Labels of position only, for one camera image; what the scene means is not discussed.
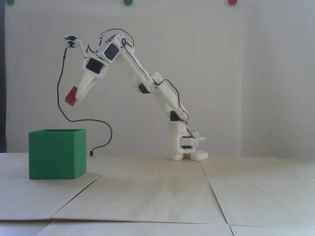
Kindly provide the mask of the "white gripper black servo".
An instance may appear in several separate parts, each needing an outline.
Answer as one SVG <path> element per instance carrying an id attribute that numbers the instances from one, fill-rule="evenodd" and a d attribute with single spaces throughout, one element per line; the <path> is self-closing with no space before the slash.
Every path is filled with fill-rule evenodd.
<path id="1" fill-rule="evenodd" d="M 108 64 L 101 58 L 87 53 L 84 56 L 82 70 L 85 72 L 76 92 L 78 101 L 81 101 L 97 82 L 103 80 Z"/>

